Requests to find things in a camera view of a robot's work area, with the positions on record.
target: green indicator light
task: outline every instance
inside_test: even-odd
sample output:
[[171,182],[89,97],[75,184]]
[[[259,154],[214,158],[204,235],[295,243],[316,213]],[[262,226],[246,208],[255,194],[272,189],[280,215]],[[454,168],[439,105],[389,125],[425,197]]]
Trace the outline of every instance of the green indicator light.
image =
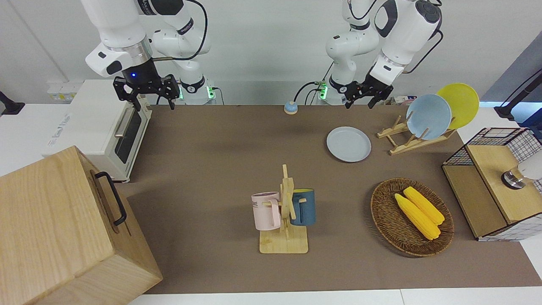
[[320,89],[320,99],[325,100],[327,97],[327,85],[322,84],[322,89]]
[[209,99],[215,98],[215,91],[211,89],[209,86],[207,86],[207,93],[208,93]]

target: mug rack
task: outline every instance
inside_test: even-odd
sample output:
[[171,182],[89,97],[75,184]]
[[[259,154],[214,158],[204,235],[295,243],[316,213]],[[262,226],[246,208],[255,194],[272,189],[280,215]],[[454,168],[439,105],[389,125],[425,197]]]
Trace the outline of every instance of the mug rack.
[[403,133],[403,132],[406,132],[406,131],[410,132],[409,129],[408,129],[408,126],[407,126],[407,122],[408,122],[408,120],[410,120],[413,113],[414,112],[411,111],[409,113],[409,115],[407,116],[406,120],[404,122],[401,122],[401,123],[399,123],[399,121],[401,120],[401,116],[398,116],[392,127],[387,128],[387,129],[382,129],[381,132],[376,134],[376,136],[378,138],[386,137],[390,141],[390,143],[393,145],[393,148],[390,149],[390,151],[389,151],[390,155],[392,155],[392,156],[397,155],[397,154],[407,152],[407,151],[410,151],[410,150],[414,150],[414,149],[417,149],[417,148],[420,148],[420,147],[424,147],[424,146],[427,146],[427,145],[431,145],[431,144],[435,144],[435,143],[438,143],[438,142],[441,142],[441,141],[445,141],[457,131],[457,129],[448,129],[438,138],[434,138],[434,139],[431,139],[431,140],[423,140],[422,139],[423,136],[425,136],[425,134],[427,134],[427,132],[429,132],[429,128],[427,128],[427,129],[425,129],[423,131],[423,133],[419,137],[416,137],[416,135],[412,134],[410,136],[410,138],[408,139],[408,141],[406,141],[404,144],[397,145],[397,143],[393,140],[393,138],[391,136],[396,135],[396,134],[400,134],[400,133]]
[[270,253],[307,253],[308,239],[306,226],[290,224],[290,217],[296,219],[292,197],[294,194],[294,179],[288,177],[286,164],[282,165],[282,183],[280,184],[279,201],[281,225],[279,229],[260,231],[260,252]]

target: white toaster oven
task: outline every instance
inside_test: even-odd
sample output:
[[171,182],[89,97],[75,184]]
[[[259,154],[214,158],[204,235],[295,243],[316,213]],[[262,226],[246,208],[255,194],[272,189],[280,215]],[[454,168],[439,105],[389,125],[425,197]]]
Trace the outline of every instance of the white toaster oven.
[[116,181],[128,181],[152,111],[140,98],[141,110],[119,101],[113,81],[86,80],[52,131],[43,157],[72,145]]

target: oven window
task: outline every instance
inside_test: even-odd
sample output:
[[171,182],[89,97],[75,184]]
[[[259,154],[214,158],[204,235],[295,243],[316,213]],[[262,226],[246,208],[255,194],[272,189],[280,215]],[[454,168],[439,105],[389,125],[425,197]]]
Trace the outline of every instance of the oven window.
[[118,140],[117,146],[115,147],[115,154],[124,164],[126,164],[128,161],[128,156],[130,155],[130,151],[132,151],[132,146],[136,140],[137,132],[140,126],[141,117],[137,111],[134,111],[124,137]]

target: white table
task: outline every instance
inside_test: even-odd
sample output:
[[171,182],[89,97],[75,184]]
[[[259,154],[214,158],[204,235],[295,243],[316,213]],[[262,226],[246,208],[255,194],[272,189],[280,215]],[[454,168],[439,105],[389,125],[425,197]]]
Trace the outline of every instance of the white table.
[[[28,104],[17,116],[0,117],[0,176],[41,159],[40,151],[62,120],[67,105]],[[458,133],[463,142],[485,127],[517,128],[491,108],[481,108],[476,118]],[[542,274],[542,237],[521,242],[538,274]],[[542,303],[542,287],[393,289],[317,291],[299,293],[142,295],[130,305],[508,305]]]

